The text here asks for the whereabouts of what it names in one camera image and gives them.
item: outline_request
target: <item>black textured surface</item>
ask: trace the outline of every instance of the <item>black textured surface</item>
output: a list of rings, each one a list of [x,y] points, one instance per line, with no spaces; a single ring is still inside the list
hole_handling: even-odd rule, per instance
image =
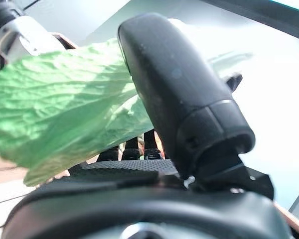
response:
[[[86,169],[104,169],[104,168],[116,168],[116,169],[131,169],[141,171],[157,171],[161,174],[176,174],[177,170],[174,167],[172,161],[165,160],[126,160],[126,161],[105,161],[96,162],[82,167]]]

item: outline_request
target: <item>leafy green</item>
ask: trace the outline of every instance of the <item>leafy green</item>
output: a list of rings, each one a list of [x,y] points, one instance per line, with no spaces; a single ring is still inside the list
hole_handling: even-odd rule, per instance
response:
[[[211,63],[221,72],[233,56]],[[29,169],[28,186],[152,128],[117,39],[0,71],[0,156]]]

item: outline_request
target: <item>black machine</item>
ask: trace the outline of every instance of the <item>black machine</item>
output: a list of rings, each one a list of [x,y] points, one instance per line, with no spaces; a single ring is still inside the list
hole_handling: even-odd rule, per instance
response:
[[[2,15],[0,34],[23,17],[6,1],[0,1]],[[11,29],[18,33],[21,27]],[[4,62],[40,49],[39,41],[20,35],[31,48],[15,41],[15,34],[10,41],[0,35]],[[269,176],[239,158],[253,149],[255,136],[231,89],[161,15],[123,22],[118,39],[170,160],[81,164],[70,177],[26,196],[10,213],[1,238],[290,239],[272,202]],[[60,48],[53,38],[49,42],[40,52]]]

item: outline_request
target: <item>black mount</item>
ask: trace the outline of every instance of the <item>black mount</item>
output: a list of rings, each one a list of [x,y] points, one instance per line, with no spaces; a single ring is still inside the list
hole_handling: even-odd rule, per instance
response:
[[[119,43],[149,117],[182,179],[192,188],[239,188],[270,199],[268,175],[246,167],[240,153],[255,136],[231,89],[167,18],[148,13],[123,22]]]

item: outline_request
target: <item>wooden surface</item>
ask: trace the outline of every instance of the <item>wooden surface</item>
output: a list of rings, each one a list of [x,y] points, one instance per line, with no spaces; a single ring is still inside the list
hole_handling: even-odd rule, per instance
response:
[[[287,221],[288,225],[291,226],[293,229],[295,229],[299,233],[299,220],[298,220],[298,218],[296,218],[293,214],[291,214],[285,208],[279,206],[277,203],[275,203],[275,206],[280,211],[280,213],[283,215],[283,217]]]

